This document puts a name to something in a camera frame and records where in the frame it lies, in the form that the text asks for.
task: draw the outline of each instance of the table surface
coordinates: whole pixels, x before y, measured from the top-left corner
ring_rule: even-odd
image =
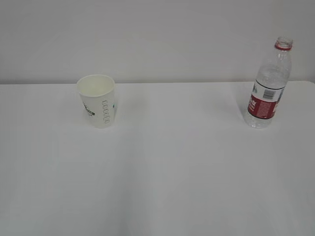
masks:
[[[75,85],[1,85],[0,235],[315,235],[315,85],[264,130],[252,86],[118,84],[96,129]]]

